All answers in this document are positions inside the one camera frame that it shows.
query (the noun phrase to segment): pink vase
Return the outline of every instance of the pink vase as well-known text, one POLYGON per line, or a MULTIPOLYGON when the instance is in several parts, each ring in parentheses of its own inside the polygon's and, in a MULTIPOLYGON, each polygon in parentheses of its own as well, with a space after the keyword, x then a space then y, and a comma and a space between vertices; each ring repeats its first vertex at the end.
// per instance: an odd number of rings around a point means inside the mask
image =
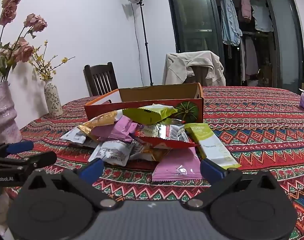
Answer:
POLYGON ((0 143, 16 143, 22 140, 21 132, 16 125, 17 113, 11 97, 9 83, 0 83, 0 143))

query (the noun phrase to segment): sliding glass door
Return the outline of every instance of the sliding glass door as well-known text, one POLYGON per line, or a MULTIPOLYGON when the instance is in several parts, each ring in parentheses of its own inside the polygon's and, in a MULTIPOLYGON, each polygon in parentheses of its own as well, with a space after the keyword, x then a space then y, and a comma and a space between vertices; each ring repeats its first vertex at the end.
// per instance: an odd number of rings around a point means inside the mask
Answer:
POLYGON ((294 0, 268 0, 277 49, 277 87, 299 92, 303 82, 303 41, 294 0))
POLYGON ((170 0, 170 4, 177 52, 210 50, 224 59, 215 0, 170 0))

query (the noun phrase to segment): orange cardboard box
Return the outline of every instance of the orange cardboard box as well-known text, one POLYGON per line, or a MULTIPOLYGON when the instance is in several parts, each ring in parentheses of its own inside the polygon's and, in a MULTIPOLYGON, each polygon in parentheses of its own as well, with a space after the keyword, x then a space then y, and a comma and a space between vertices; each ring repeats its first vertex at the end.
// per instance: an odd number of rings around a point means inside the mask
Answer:
POLYGON ((186 122, 203 122, 203 90, 201 84, 158 85, 120 88, 88 102, 88 119, 110 111, 162 104, 174 106, 178 112, 171 117, 186 122))

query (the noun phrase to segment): glass panel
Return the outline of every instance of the glass panel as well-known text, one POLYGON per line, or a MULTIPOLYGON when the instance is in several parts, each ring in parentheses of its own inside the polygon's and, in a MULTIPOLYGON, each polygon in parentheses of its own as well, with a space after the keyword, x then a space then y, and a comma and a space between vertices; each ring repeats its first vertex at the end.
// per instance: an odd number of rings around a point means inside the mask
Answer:
POLYGON ((271 0, 279 38, 280 88, 298 92, 299 51, 290 0, 271 0))
POLYGON ((219 55, 211 0, 176 0, 180 52, 210 50, 219 55))

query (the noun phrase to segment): floor lamp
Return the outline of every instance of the floor lamp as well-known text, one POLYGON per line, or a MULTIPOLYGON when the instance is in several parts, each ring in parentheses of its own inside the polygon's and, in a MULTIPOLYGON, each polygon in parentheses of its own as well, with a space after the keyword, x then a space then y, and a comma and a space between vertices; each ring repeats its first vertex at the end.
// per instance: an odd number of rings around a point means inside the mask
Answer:
POLYGON ((144 31, 144 39, 145 39, 145 47, 147 50, 147 58, 148 58, 148 66, 149 66, 149 73, 150 73, 150 84, 151 86, 153 85, 152 82, 152 75, 151 75, 151 65, 150 65, 150 58, 149 58, 149 50, 148 50, 148 42, 147 42, 147 34, 145 32, 145 25, 144 25, 144 17, 143 17, 143 10, 142 10, 142 6, 144 4, 142 4, 143 0, 128 0, 130 3, 136 3, 140 5, 140 9, 141 9, 141 15, 142 15, 142 24, 143 24, 143 31, 144 31))

